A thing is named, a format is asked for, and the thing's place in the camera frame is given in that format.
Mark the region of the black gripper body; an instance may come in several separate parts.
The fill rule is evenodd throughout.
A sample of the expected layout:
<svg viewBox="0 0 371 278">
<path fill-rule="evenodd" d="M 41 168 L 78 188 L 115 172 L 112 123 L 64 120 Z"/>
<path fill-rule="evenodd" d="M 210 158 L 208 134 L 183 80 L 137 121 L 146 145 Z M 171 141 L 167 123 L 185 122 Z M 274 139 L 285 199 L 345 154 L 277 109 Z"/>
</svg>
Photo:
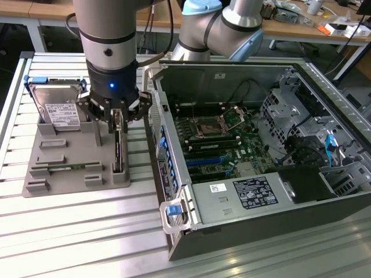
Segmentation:
<svg viewBox="0 0 371 278">
<path fill-rule="evenodd" d="M 118 104 L 124 100 L 127 107 L 138 99 L 139 90 L 136 85 L 138 62 L 136 60 L 121 69 L 100 69 L 88 60 L 86 65 L 90 88 L 96 94 L 112 99 Z"/>
</svg>

